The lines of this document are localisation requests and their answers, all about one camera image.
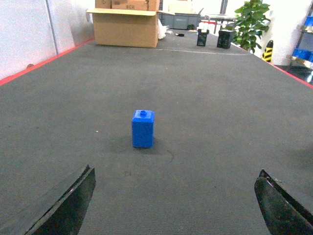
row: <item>red edge strip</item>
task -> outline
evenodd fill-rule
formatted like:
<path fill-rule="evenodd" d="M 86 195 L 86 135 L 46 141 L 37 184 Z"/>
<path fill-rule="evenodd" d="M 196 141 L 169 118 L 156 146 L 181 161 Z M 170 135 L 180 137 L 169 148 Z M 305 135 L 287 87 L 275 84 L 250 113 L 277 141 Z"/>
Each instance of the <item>red edge strip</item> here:
<path fill-rule="evenodd" d="M 14 75 L 10 75 L 10 76 L 8 76 L 8 77 L 5 77 L 4 79 L 0 80 L 0 86 L 3 85 L 3 84 L 5 84 L 5 83 L 8 83 L 9 81 L 12 81 L 13 79 L 15 79 L 15 78 L 17 78 L 17 77 L 19 77 L 19 76 L 22 76 L 22 75 L 24 75 L 24 74 L 26 74 L 26 73 L 28 73 L 28 72 L 30 72 L 30 71 L 32 71 L 32 70 L 35 70 L 35 69 L 41 67 L 42 65 L 45 65 L 45 64 L 47 64 L 47 63 L 49 63 L 49 62 L 51 62 L 51 61 L 53 61 L 53 60 L 55 60 L 55 59 L 57 59 L 57 58 L 63 56 L 63 55 L 65 55 L 65 54 L 71 52 L 72 50 L 75 50 L 75 49 L 77 49 L 77 48 L 79 48 L 79 47 L 81 47 L 81 46 L 83 46 L 83 45 L 85 45 L 85 44 L 87 44 L 87 43 L 92 42 L 92 41 L 94 41 L 94 39 L 91 39 L 91 40 L 89 40 L 89 41 L 87 41 L 87 42 L 84 42 L 84 43 L 78 45 L 78 46 L 75 46 L 75 47 L 73 47 L 73 48 L 71 48 L 71 49 L 68 49 L 68 50 L 66 50 L 66 51 L 64 51 L 64 52 L 62 52 L 62 53 L 60 53 L 60 54 L 58 54 L 58 55 L 55 55 L 55 56 L 53 56 L 53 57 L 51 57 L 51 58 L 49 58 L 49 59 L 47 59 L 47 60 L 44 60 L 44 61 L 42 61 L 42 62 L 40 62 L 40 63 L 38 63 L 38 64 L 35 64 L 34 66 L 32 66 L 32 67 L 30 67 L 30 68 L 28 68 L 28 69 L 22 70 L 22 71 L 20 71 L 20 72 L 14 74 Z"/>
<path fill-rule="evenodd" d="M 279 68 L 279 67 L 277 67 L 277 66 L 275 66 L 275 65 L 272 65 L 272 66 L 273 66 L 274 68 L 277 68 L 279 71 L 283 72 L 284 74 L 289 75 L 289 76 L 292 77 L 293 79 L 295 79 L 295 80 L 297 80 L 297 81 L 303 83 L 303 84 L 306 85 L 307 87 L 310 87 L 310 88 L 313 89 L 313 86 L 312 86 L 311 84 L 307 83 L 306 81 L 301 80 L 300 78 L 298 78 L 298 77 L 296 77 L 296 76 L 294 76 L 294 75 L 292 75 L 292 74 L 290 74 L 290 73 L 288 73 L 288 72 L 282 70 L 281 68 Z"/>

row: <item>open cardboard box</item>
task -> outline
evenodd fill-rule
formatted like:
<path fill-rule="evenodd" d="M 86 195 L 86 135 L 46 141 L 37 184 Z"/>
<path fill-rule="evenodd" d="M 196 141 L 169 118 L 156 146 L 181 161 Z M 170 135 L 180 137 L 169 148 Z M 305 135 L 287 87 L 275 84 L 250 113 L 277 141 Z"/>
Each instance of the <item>open cardboard box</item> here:
<path fill-rule="evenodd" d="M 94 36 L 98 45 L 157 46 L 156 11 L 94 8 L 86 12 L 92 13 Z"/>

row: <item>cardboard box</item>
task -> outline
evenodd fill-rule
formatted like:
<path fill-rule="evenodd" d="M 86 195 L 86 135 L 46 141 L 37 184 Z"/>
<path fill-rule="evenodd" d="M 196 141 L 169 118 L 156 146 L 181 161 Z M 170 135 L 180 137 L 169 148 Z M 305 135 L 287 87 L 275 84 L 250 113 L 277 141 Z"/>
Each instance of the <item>cardboard box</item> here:
<path fill-rule="evenodd" d="M 112 9 L 148 11 L 146 0 L 112 0 Z"/>
<path fill-rule="evenodd" d="M 160 7 L 160 0 L 107 0 L 107 1 L 111 2 L 112 9 L 158 11 Z"/>
<path fill-rule="evenodd" d="M 91 9 L 98 45 L 152 47 L 158 42 L 156 11 Z"/>
<path fill-rule="evenodd" d="M 148 0 L 148 11 L 158 11 L 160 8 L 160 0 Z"/>
<path fill-rule="evenodd" d="M 95 7 L 96 8 L 111 8 L 111 0 L 95 0 Z"/>

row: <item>gray storage box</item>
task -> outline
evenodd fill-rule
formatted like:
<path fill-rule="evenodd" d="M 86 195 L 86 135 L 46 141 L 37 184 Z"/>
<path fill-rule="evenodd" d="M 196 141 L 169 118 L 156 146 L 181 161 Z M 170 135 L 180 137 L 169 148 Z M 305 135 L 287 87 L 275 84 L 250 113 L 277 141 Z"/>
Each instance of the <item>gray storage box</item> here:
<path fill-rule="evenodd" d="M 175 13 L 174 16 L 159 13 L 159 19 L 162 25 L 168 25 L 173 29 L 187 29 L 187 26 L 193 24 L 197 27 L 201 21 L 201 15 Z"/>

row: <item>blue bottle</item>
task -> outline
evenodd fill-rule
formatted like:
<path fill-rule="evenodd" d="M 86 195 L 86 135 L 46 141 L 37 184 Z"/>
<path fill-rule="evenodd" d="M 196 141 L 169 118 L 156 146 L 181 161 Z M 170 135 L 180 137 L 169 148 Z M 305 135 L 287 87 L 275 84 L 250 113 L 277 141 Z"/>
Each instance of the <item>blue bottle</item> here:
<path fill-rule="evenodd" d="M 133 147 L 151 148 L 153 146 L 153 111 L 136 110 L 132 119 Z"/>

